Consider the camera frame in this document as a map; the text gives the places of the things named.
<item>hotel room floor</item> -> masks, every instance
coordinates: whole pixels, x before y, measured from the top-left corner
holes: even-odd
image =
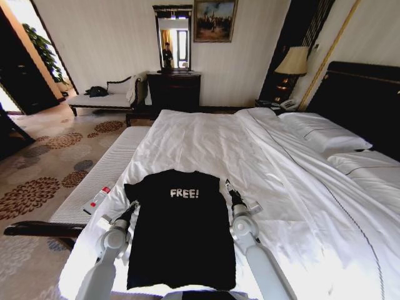
[[[32,116],[11,116],[36,142],[0,161],[0,231],[47,221],[125,129],[124,112],[78,109],[62,102]],[[148,120],[133,126],[151,126]],[[58,277],[69,256],[46,237],[0,236],[0,299],[63,299]],[[153,299],[112,295],[112,299]]]

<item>picture frame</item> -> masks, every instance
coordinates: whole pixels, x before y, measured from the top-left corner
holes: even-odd
[[[238,0],[195,0],[194,43],[230,43]]]

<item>dark wooden headboard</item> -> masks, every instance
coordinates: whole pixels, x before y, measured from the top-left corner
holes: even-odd
[[[400,67],[333,61],[306,111],[400,161]]]

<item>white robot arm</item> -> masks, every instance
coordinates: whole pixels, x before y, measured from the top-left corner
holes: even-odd
[[[272,253],[260,243],[258,225],[240,194],[232,188],[229,180],[226,181],[226,187],[232,196],[231,234],[246,255],[264,300],[296,300]],[[112,224],[109,231],[100,237],[99,258],[86,274],[77,294],[77,300],[108,300],[110,298],[116,275],[114,260],[123,254],[128,246],[128,228],[137,205],[137,201],[133,202],[128,210]],[[168,299],[178,299],[171,296],[177,295],[169,294]]]
[[[228,179],[226,188],[232,197],[231,234],[246,255],[264,300],[297,299],[273,254],[258,239],[258,225],[239,192],[231,186]]]
[[[97,242],[99,258],[85,275],[76,300],[110,299],[116,275],[114,261],[118,256],[124,254],[128,247],[128,229],[132,213],[137,206],[137,201],[132,202],[127,211],[116,219],[109,230],[99,238]]]

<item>mirror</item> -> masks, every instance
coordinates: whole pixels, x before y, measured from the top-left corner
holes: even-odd
[[[162,71],[191,70],[192,5],[154,5]]]

